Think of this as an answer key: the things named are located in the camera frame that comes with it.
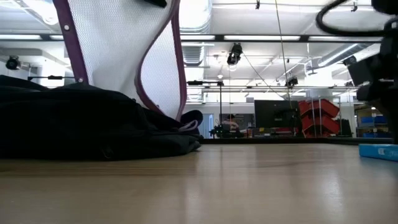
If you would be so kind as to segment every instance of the black bag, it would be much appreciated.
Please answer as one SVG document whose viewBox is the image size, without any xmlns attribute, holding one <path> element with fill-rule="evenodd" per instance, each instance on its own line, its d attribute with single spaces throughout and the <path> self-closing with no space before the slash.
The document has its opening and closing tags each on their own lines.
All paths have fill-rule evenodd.
<svg viewBox="0 0 398 224">
<path fill-rule="evenodd" d="M 48 89 L 0 75 L 0 117 L 0 157 L 137 159 L 200 147 L 178 121 L 82 83 Z"/>
</svg>

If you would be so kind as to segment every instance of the ceiling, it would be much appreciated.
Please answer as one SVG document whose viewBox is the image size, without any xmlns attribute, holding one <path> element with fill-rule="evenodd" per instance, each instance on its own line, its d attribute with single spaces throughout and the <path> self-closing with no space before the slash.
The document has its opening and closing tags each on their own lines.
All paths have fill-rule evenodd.
<svg viewBox="0 0 398 224">
<path fill-rule="evenodd" d="M 0 34 L 61 34 L 58 24 L 49 24 L 43 20 L 43 12 L 26 9 L 27 2 L 35 0 L 0 0 Z M 195 0 L 197 4 L 207 0 Z M 275 8 L 275 0 L 261 0 L 260 10 L 255 10 L 256 0 L 210 0 L 212 3 L 210 16 L 210 34 L 279 34 L 279 22 L 282 35 L 321 34 L 314 24 L 316 13 L 325 5 L 327 0 L 277 0 L 279 20 Z M 371 0 L 359 0 L 356 12 L 350 12 L 353 2 L 339 7 L 327 14 L 325 21 L 331 25 L 350 29 L 380 29 L 388 20 L 388 16 L 374 12 L 370 6 Z M 194 17 L 180 18 L 189 20 Z M 230 51 L 232 43 L 213 43 L 205 47 L 206 57 L 202 66 L 203 78 L 217 79 L 219 74 L 232 80 L 252 80 L 259 78 L 252 66 L 261 77 L 276 80 L 286 70 L 302 63 L 309 57 L 321 57 L 329 54 L 343 44 L 311 43 L 245 43 L 242 42 L 243 52 L 248 60 L 242 57 L 236 71 L 229 72 L 225 55 Z M 63 42 L 1 42 L 0 48 L 37 48 L 49 54 L 65 59 Z M 379 45 L 375 44 L 356 54 L 359 58 L 376 54 Z M 290 57 L 289 63 L 284 63 L 283 55 Z M 336 67 L 333 71 L 334 79 L 349 80 L 344 67 Z"/>
</svg>

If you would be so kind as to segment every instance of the white mesh fabric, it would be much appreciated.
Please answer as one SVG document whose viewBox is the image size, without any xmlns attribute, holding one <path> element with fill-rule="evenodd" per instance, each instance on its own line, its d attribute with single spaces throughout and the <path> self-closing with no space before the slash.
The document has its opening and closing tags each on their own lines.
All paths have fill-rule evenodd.
<svg viewBox="0 0 398 224">
<path fill-rule="evenodd" d="M 69 0 L 90 84 L 137 99 L 134 78 L 167 21 L 165 9 L 142 0 Z"/>
<path fill-rule="evenodd" d="M 171 22 L 150 48 L 142 64 L 142 86 L 164 114 L 176 118 L 180 84 Z"/>
</svg>

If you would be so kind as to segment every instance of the black cable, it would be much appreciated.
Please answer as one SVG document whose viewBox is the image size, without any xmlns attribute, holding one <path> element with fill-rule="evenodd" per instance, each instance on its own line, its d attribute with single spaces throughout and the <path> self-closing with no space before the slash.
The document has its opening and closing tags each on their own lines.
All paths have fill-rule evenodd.
<svg viewBox="0 0 398 224">
<path fill-rule="evenodd" d="M 329 33 L 329 34 L 334 34 L 334 35 L 340 35 L 340 36 L 346 36 L 346 37 L 382 37 L 385 35 L 396 35 L 398 32 L 394 29 L 391 30 L 363 30 L 363 31 L 357 31 L 357 30 L 341 30 L 335 27 L 330 27 L 323 23 L 323 17 L 327 12 L 330 10 L 334 9 L 335 7 L 339 6 L 340 4 L 343 4 L 348 0 L 336 0 L 330 3 L 329 5 L 325 6 L 318 14 L 317 18 L 315 21 L 317 22 L 317 26 L 320 30 L 323 32 Z"/>
</svg>

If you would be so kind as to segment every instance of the table surface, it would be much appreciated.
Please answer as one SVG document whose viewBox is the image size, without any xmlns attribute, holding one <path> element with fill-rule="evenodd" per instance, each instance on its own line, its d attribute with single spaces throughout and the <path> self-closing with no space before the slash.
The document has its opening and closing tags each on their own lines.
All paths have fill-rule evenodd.
<svg viewBox="0 0 398 224">
<path fill-rule="evenodd" d="M 0 223 L 398 223 L 398 163 L 357 146 L 205 145 L 117 162 L 0 161 Z"/>
</svg>

